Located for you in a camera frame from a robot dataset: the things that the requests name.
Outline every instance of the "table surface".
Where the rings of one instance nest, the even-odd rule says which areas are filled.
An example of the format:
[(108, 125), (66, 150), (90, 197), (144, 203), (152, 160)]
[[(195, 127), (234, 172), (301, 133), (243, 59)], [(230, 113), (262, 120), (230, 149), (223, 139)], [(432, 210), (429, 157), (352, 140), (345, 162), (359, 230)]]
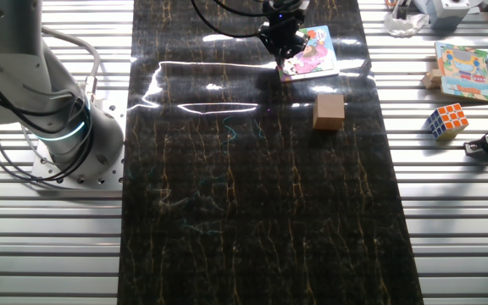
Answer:
[[(281, 85), (259, 39), (136, 0), (120, 304), (422, 303), (357, 2), (314, 1), (314, 25), (340, 75)], [(339, 132), (312, 129), (322, 92), (346, 99)]]

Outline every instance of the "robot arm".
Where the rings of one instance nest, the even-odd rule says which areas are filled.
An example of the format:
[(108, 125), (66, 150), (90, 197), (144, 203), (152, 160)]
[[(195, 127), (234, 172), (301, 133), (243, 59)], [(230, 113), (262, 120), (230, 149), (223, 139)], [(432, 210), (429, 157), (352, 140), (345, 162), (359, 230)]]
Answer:
[(41, 13), (40, 0), (0, 0), (0, 124), (26, 126), (62, 170), (50, 179), (20, 178), (97, 175), (119, 157), (122, 130), (44, 43)]
[(286, 59), (292, 58), (303, 51), (310, 39), (310, 37), (299, 31), (300, 26), (304, 22), (304, 16), (310, 3), (309, 0), (263, 0), (263, 12), (261, 14), (241, 12), (226, 6), (220, 0), (213, 1), (233, 14), (246, 17), (266, 17), (269, 22), (265, 22), (258, 32), (231, 35), (209, 23), (197, 7), (195, 0), (191, 0), (191, 5), (197, 15), (210, 29), (221, 35), (234, 38), (259, 37), (267, 50), (274, 55), (278, 66), (282, 66)]

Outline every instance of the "children's book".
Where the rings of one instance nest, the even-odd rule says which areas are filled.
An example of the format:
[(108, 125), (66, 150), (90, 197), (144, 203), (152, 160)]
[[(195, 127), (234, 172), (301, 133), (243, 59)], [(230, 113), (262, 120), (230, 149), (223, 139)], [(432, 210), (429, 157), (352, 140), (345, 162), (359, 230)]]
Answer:
[(310, 36), (304, 51), (289, 58), (279, 68), (282, 82), (338, 75), (340, 69), (327, 25), (300, 29)]
[(460, 97), (488, 101), (487, 52), (448, 43), (435, 44), (441, 91)]

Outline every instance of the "gray robot arm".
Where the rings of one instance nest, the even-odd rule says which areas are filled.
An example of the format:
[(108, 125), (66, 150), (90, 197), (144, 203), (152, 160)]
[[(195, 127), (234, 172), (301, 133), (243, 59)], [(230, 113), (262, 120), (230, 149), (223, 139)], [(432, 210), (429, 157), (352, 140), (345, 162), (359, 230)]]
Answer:
[(87, 94), (44, 43), (41, 12), (39, 0), (0, 0), (0, 124), (26, 126), (60, 169), (96, 175), (119, 156), (122, 130), (92, 103), (95, 79)]

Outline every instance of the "black cable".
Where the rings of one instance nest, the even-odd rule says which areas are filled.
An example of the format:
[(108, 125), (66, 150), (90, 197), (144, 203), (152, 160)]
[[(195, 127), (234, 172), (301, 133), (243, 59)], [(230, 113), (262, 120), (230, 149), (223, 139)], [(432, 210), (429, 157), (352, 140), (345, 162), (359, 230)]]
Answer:
[(284, 25), (286, 25), (286, 24), (288, 24), (288, 23), (290, 23), (291, 21), (294, 20), (294, 18), (285, 19), (284, 21), (280, 22), (278, 25), (271, 26), (267, 30), (259, 31), (259, 32), (256, 32), (254, 34), (231, 35), (231, 34), (228, 34), (228, 33), (223, 32), (222, 30), (218, 29), (214, 25), (210, 24), (208, 22), (208, 20), (201, 14), (201, 11), (199, 11), (199, 8), (197, 7), (197, 4), (195, 3), (195, 0), (191, 0), (191, 5), (193, 5), (193, 8), (195, 9), (195, 12), (197, 12), (197, 15), (202, 20), (202, 22), (204, 22), (204, 24), (207, 25), (210, 29), (212, 29), (213, 31), (215, 31), (215, 32), (217, 32), (217, 33), (219, 33), (221, 35), (225, 35), (225, 36), (229, 36), (229, 37), (233, 37), (233, 38), (250, 38), (250, 37), (260, 36), (260, 35), (262, 35), (264, 33), (267, 33), (269, 31), (272, 31), (272, 30), (275, 30), (275, 29), (277, 29), (279, 27), (282, 27), (282, 26), (284, 26)]
[[(53, 115), (53, 114), (57, 114), (59, 113), (60, 111), (64, 110), (65, 108), (67, 108), (73, 101), (69, 100), (69, 102), (65, 103), (62, 107), (58, 108), (58, 109), (55, 109), (53, 111), (49, 111), (49, 112), (44, 112), (44, 113), (37, 113), (37, 112), (32, 112), (32, 111), (29, 111), (29, 110), (25, 110), (25, 109), (20, 109), (20, 108), (16, 108), (18, 109), (22, 114), (26, 114), (26, 115), (31, 115), (31, 116), (38, 116), (38, 117), (42, 117), (42, 116), (49, 116), (49, 115)], [(0, 106), (1, 107), (4, 107), (6, 109), (8, 109), (7, 105), (5, 103), (3, 103), (1, 100), (0, 100)]]
[(247, 12), (242, 12), (242, 11), (236, 10), (234, 8), (228, 7), (227, 5), (223, 4), (220, 0), (213, 0), (213, 1), (216, 2), (220, 7), (224, 8), (226, 11), (231, 12), (233, 14), (239, 14), (240, 16), (245, 16), (245, 17), (266, 17), (266, 16), (270, 16), (271, 14), (277, 14), (277, 13), (281, 12), (282, 10), (289, 8), (291, 5), (296, 4), (300, 0), (294, 0), (288, 4), (281, 6), (280, 8), (276, 8), (276, 9), (274, 9), (268, 13), (259, 13), (259, 14), (247, 13)]
[(44, 132), (46, 134), (49, 134), (49, 135), (54, 135), (54, 134), (57, 134), (59, 133), (60, 131), (64, 130), (65, 127), (67, 127), (67, 123), (69, 123), (69, 120), (67, 122), (65, 122), (64, 125), (61, 126), (61, 128), (58, 128), (56, 130), (47, 130), (35, 123), (33, 123), (30, 119), (28, 119), (27, 117), (24, 116), (24, 113), (23, 112), (20, 112), (18, 108), (16, 108), (4, 95), (3, 93), (0, 91), (0, 100), (1, 100), (1, 103), (3, 104), (2, 106), (9, 109), (10, 111), (13, 112), (13, 114), (15, 114), (17, 117), (19, 117), (22, 121), (24, 121), (27, 125), (33, 127), (34, 129), (36, 130), (39, 130), (41, 132)]
[(67, 166), (65, 169), (62, 169), (59, 173), (57, 173), (55, 175), (52, 175), (50, 177), (47, 177), (47, 178), (41, 178), (41, 177), (35, 177), (34, 175), (31, 175), (31, 174), (25, 172), (24, 170), (22, 170), (20, 167), (18, 167), (17, 165), (15, 165), (10, 160), (10, 158), (7, 155), (7, 153), (3, 150), (3, 147), (1, 145), (1, 142), (0, 142), (0, 152), (3, 155), (3, 157), (7, 160), (7, 162), (11, 166), (13, 166), (15, 169), (17, 169), (20, 173), (26, 175), (26, 177), (21, 176), (21, 175), (17, 175), (15, 173), (13, 173), (10, 169), (8, 169), (5, 165), (2, 164), (1, 160), (0, 160), (0, 167), (3, 170), (5, 170), (9, 175), (12, 175), (15, 178), (18, 178), (18, 179), (21, 179), (21, 180), (26, 180), (26, 181), (29, 181), (29, 182), (32, 182), (32, 181), (35, 181), (35, 182), (57, 181), (57, 180), (60, 180), (60, 179), (63, 179), (63, 178), (68, 177), (69, 175), (71, 175), (73, 172), (75, 172), (84, 163), (84, 161), (86, 160), (86, 158), (89, 155), (90, 151), (92, 150), (92, 144), (93, 144), (92, 129), (93, 129), (93, 124), (92, 124), (91, 116), (90, 116), (88, 110), (85, 111), (85, 115), (86, 115), (86, 117), (85, 117), (86, 121), (89, 120), (89, 129), (88, 129), (88, 132), (86, 134), (86, 138), (89, 138), (88, 139), (89, 141), (87, 142), (87, 148), (86, 148), (86, 150), (81, 150), (80, 152), (77, 152), (76, 158), (69, 164), (69, 166)]
[(55, 155), (55, 156), (64, 156), (64, 155), (66, 155), (68, 153), (71, 153), (77, 147), (79, 147), (82, 144), (84, 144), (84, 142), (87, 140), (87, 138), (90, 135), (90, 133), (92, 133), (92, 130), (93, 130), (93, 124), (90, 124), (90, 128), (88, 128), (88, 132), (86, 133), (86, 136), (84, 137), (84, 140), (82, 140), (81, 142), (76, 143), (76, 145), (73, 148), (71, 148), (69, 151), (67, 151), (67, 152), (64, 152), (64, 153), (55, 153), (55, 152), (52, 152), (52, 154)]
[(222, 30), (218, 29), (217, 27), (211, 25), (208, 20), (202, 15), (201, 11), (199, 10), (199, 8), (197, 7), (197, 4), (195, 3), (195, 0), (191, 0), (191, 5), (193, 6), (193, 8), (195, 9), (195, 12), (197, 13), (197, 15), (199, 16), (199, 18), (202, 20), (202, 22), (204, 22), (205, 25), (207, 25), (210, 29), (212, 29), (213, 31), (221, 34), (221, 35), (225, 35), (225, 36), (229, 36), (229, 37), (233, 37), (233, 38), (250, 38), (250, 37), (256, 37), (256, 36), (259, 36), (259, 34), (261, 34), (260, 32), (255, 32), (253, 34), (240, 34), (240, 35), (233, 35), (233, 34), (229, 34), (229, 33), (226, 33), (226, 32), (223, 32)]
[(80, 109), (75, 113), (73, 114), (72, 116), (69, 117), (69, 122), (72, 121), (73, 119), (76, 119), (77, 116), (79, 116), (82, 111), (84, 110), (84, 108), (86, 107), (86, 103), (84, 103), (84, 101), (81, 99), (81, 98), (76, 98), (75, 99), (75, 103), (76, 102), (81, 102), (81, 106), (80, 106)]

